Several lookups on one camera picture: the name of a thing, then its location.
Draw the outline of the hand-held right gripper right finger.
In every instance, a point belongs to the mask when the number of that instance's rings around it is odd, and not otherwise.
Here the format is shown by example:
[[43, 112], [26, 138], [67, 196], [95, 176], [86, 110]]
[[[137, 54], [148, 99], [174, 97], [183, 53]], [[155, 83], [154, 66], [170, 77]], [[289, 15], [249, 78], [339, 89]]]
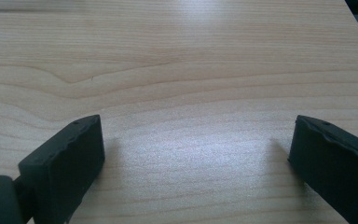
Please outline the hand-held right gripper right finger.
[[358, 137], [327, 121], [299, 116], [288, 160], [327, 203], [358, 224]]

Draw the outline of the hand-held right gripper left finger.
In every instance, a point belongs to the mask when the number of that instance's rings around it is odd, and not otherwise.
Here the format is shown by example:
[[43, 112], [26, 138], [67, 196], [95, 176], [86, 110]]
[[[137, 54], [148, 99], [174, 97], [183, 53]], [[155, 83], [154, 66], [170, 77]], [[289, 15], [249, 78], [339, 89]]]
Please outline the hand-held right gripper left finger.
[[63, 224], [101, 172], [104, 146], [98, 115], [75, 120], [19, 163], [21, 215], [35, 224]]

